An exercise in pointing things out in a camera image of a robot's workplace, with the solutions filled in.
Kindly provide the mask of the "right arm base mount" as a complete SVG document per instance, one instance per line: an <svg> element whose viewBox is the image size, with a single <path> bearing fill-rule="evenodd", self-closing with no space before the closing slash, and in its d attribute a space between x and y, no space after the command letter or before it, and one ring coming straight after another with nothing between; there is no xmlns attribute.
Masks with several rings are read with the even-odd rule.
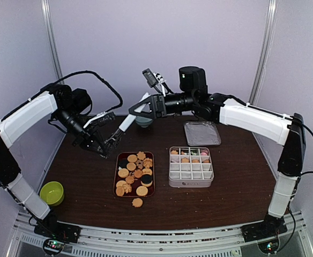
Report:
<svg viewBox="0 0 313 257"><path fill-rule="evenodd" d="M273 216L265 216L261 222L251 223L241 227L242 236L246 243L275 237L287 231L284 218Z"/></svg>

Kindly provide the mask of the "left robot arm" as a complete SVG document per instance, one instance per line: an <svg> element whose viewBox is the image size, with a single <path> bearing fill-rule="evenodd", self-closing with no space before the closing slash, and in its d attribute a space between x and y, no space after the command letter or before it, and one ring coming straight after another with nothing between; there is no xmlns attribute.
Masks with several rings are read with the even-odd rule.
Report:
<svg viewBox="0 0 313 257"><path fill-rule="evenodd" d="M53 83L41 88L38 93L0 119L0 187L7 190L33 217L43 220L41 229L51 238L62 233L62 226L49 217L50 207L24 178L11 149L31 128L49 117L51 122L60 123L75 137L75 146L108 156L109 140L103 138L99 127L115 115L111 110L97 115L84 114L91 104L86 90Z"/></svg>

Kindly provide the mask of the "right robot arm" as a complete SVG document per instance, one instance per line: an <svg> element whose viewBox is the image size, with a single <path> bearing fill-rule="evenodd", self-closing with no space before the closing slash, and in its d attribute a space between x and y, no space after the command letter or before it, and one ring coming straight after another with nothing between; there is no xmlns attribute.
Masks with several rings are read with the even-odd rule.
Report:
<svg viewBox="0 0 313 257"><path fill-rule="evenodd" d="M264 136L283 147L278 161L278 179L269 205L266 220L260 224L264 236L273 235L280 228L280 220L295 195L296 183L303 169L305 133L303 118L271 112L236 96L208 93L205 70L185 66L178 70L181 93L154 94L142 99L129 113L150 119L169 114L192 111L208 122L234 126Z"/></svg>

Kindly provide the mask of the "metal food tongs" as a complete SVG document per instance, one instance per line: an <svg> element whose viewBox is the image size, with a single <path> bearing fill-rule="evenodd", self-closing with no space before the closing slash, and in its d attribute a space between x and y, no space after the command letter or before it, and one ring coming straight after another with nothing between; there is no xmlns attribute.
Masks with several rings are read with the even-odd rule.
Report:
<svg viewBox="0 0 313 257"><path fill-rule="evenodd" d="M144 97L150 96L149 93L145 93L143 97L140 99L142 100ZM121 122L118 129L109 137L111 139L111 151L110 153L117 147L119 144L122 135L126 132L126 130L130 127L130 125L135 121L137 116L133 116L131 114L128 114L124 121Z"/></svg>

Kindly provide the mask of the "white divided cookie tin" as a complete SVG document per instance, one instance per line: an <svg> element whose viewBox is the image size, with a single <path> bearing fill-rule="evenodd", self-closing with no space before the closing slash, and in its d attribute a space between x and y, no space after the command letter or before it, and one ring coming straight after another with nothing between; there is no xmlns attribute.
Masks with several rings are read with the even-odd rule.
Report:
<svg viewBox="0 0 313 257"><path fill-rule="evenodd" d="M208 188L214 180L210 150L206 147L171 147L169 150L169 186L174 188Z"/></svg>

